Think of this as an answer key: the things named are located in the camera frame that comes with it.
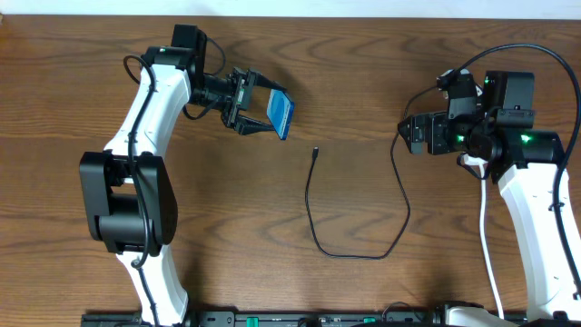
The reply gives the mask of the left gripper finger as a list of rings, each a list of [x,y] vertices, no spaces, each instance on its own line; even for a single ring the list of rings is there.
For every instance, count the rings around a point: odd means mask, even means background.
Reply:
[[[261,132],[271,132],[274,131],[274,127],[271,124],[266,124],[250,117],[239,115],[235,120],[234,130],[240,135],[248,135]]]
[[[282,92],[287,91],[286,87],[282,86],[281,84],[279,84],[276,81],[272,81],[272,80],[268,79],[260,71],[249,68],[247,73],[248,73],[248,77],[249,77],[249,85],[251,85],[251,86],[259,86],[259,87],[268,88],[271,90],[278,90],[278,91],[282,91]]]

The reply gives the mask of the blue Galaxy smartphone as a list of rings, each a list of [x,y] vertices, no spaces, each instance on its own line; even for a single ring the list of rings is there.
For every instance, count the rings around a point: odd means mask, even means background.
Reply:
[[[288,137],[294,107],[295,103],[286,92],[271,90],[267,105],[267,117],[282,141],[285,141]]]

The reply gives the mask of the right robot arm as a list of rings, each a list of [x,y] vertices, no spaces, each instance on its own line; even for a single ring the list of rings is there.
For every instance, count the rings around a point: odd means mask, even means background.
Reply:
[[[580,259],[580,236],[568,191],[568,176],[555,186],[565,151],[555,132],[534,129],[535,77],[489,71],[475,83],[468,70],[444,91],[444,112],[413,114],[398,125],[409,151],[458,154],[470,171],[475,158],[487,169],[478,179],[499,188],[511,215],[527,283],[527,319],[536,324],[580,323],[580,292],[570,272],[562,239]]]

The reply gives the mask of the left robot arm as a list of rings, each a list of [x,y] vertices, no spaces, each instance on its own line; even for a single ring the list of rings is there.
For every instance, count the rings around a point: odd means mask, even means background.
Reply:
[[[90,234],[130,274],[141,326],[188,326],[194,319],[172,256],[178,204],[164,162],[179,115],[194,104],[219,111],[224,126],[240,135],[274,132],[285,140],[290,129],[294,103],[286,87],[252,68],[223,78],[205,72],[210,41],[195,25],[176,25],[170,45],[136,56],[138,91],[122,126],[79,165]]]

